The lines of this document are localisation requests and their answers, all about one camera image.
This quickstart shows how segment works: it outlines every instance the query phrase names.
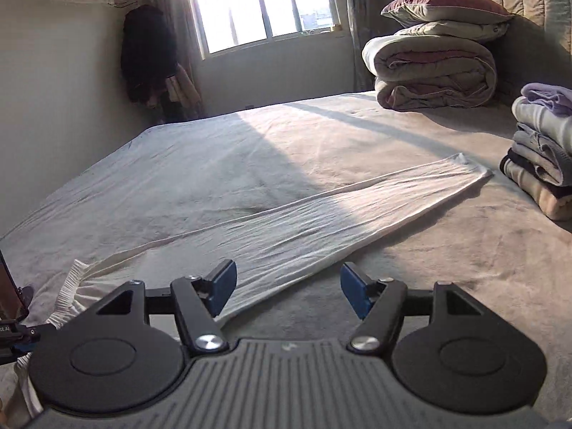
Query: blue gripper pad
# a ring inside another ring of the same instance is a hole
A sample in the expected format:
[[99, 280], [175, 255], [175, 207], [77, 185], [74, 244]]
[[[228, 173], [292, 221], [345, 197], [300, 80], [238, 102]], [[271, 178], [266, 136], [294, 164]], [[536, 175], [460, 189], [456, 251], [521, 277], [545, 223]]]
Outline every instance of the blue gripper pad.
[[353, 263], [344, 263], [340, 272], [340, 285], [357, 317], [364, 319], [374, 306], [367, 292], [367, 280], [371, 283], [373, 281], [363, 273], [357, 274], [355, 269], [357, 267]]
[[235, 291], [236, 280], [236, 263], [230, 260], [223, 261], [207, 276], [205, 281], [209, 284], [210, 295], [204, 303], [211, 317], [218, 316], [227, 304]]

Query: window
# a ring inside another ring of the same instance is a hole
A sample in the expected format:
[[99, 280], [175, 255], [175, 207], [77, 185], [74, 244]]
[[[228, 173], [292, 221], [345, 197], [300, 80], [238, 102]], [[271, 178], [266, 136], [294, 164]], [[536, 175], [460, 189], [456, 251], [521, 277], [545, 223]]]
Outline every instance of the window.
[[194, 0], [204, 53], [338, 25], [334, 0]]

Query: sunlight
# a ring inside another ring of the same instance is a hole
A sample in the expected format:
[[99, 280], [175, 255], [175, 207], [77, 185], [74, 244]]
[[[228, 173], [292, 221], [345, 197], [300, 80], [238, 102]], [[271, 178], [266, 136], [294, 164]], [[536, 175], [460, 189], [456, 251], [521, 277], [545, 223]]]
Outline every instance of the sunlight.
[[[196, 0], [209, 52], [267, 38], [259, 0]], [[330, 0], [295, 0], [302, 30], [333, 25]], [[295, 33], [292, 0], [264, 0], [272, 36]]]

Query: metal screw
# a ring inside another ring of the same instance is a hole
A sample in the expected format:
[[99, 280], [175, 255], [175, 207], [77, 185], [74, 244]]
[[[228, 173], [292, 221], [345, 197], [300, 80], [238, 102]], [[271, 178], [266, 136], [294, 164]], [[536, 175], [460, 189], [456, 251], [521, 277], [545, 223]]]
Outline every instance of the metal screw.
[[351, 346], [360, 352], [371, 352], [379, 348], [381, 343], [375, 337], [359, 336], [354, 337], [350, 342]]
[[218, 335], [207, 334], [201, 335], [194, 344], [203, 350], [216, 350], [224, 345], [224, 340]]

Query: gray ribbed plate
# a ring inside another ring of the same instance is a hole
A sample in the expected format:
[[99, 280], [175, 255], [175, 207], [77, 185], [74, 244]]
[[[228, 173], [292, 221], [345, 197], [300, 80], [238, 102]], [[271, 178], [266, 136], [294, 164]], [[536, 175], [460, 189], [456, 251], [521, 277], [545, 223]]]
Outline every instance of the gray ribbed plate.
[[53, 410], [29, 426], [58, 429], [540, 429], [530, 408], [501, 416], [448, 413], [405, 390], [385, 363], [336, 340], [243, 339], [199, 359], [164, 400], [131, 414], [81, 419]]

